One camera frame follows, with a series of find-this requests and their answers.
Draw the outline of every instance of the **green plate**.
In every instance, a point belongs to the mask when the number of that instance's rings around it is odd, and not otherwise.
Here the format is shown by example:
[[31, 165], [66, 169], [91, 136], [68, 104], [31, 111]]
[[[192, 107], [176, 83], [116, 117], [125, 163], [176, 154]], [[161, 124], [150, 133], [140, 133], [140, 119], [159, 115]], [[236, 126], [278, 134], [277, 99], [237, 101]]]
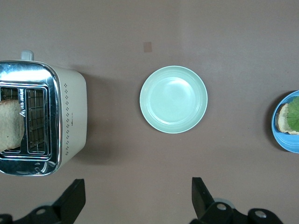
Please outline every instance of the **green plate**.
[[151, 74], [140, 93], [147, 122], [165, 133], [196, 126], [206, 112], [207, 92], [201, 78], [188, 68], [168, 66]]

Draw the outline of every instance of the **dotted pattern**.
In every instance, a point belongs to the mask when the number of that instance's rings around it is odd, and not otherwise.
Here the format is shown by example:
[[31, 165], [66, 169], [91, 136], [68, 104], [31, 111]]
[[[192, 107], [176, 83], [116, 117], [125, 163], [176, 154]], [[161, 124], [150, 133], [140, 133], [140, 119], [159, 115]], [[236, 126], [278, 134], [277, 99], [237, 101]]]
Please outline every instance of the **dotted pattern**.
[[[64, 92], [65, 92], [65, 94], [66, 94], [66, 95], [65, 95], [65, 99], [66, 99], [65, 104], [66, 104], [66, 106], [67, 106], [67, 107], [65, 108], [65, 110], [66, 110], [66, 111], [69, 111], [69, 107], [68, 107], [69, 102], [67, 101], [68, 98], [69, 98], [69, 96], [67, 95], [68, 90], [67, 90], [67, 84], [66, 84], [66, 83], [64, 84], [64, 87], [65, 87], [65, 91], [64, 91]], [[67, 141], [66, 141], [66, 143], [65, 143], [65, 144], [66, 144], [66, 147], [65, 147], [65, 151], [66, 151], [66, 152], [65, 152], [65, 155], [68, 155], [68, 154], [69, 154], [69, 146], [68, 146], [69, 143], [70, 143], [69, 140], [68, 140], [68, 139], [70, 138], [70, 136], [68, 135], [68, 134], [70, 133], [70, 130], [69, 130], [69, 127], [70, 127], [70, 124], [69, 124], [70, 119], [68, 118], [69, 115], [70, 115], [70, 114], [67, 112], [67, 113], [66, 113], [66, 117], [67, 117], [67, 119], [66, 119], [66, 128], [67, 128], [67, 130], [66, 130], [66, 133], [67, 133], [66, 139], [67, 139]]]

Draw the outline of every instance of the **toaster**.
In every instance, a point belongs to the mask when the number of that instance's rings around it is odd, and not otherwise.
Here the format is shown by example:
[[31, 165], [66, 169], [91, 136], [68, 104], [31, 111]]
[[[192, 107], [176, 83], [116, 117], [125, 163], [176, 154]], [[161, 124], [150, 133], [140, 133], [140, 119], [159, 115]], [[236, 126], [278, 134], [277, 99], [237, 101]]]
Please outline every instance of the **toaster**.
[[21, 60], [0, 61], [0, 101], [6, 99], [19, 100], [24, 136], [20, 147], [0, 153], [1, 172], [50, 175], [84, 147], [87, 93], [80, 73], [23, 51]]

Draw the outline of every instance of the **green leaf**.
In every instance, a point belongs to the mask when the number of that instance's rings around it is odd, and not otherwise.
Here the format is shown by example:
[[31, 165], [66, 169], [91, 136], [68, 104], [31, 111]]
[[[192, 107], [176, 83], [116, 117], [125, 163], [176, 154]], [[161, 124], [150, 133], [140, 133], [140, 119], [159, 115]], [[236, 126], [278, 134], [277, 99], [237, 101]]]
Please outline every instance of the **green leaf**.
[[299, 97], [289, 103], [286, 120], [293, 131], [299, 132]]

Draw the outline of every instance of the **toast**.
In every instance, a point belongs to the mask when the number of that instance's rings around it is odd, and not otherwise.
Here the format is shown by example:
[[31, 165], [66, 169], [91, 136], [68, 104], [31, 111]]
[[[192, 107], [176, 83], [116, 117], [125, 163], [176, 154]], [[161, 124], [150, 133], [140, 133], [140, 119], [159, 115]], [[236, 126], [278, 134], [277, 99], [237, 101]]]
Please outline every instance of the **toast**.
[[0, 152], [21, 146], [24, 119], [18, 100], [0, 101]]
[[299, 132], [292, 130], [288, 125], [287, 122], [288, 106], [289, 104], [282, 104], [278, 109], [278, 112], [276, 114], [276, 120], [275, 120], [276, 128], [282, 133], [299, 135]]

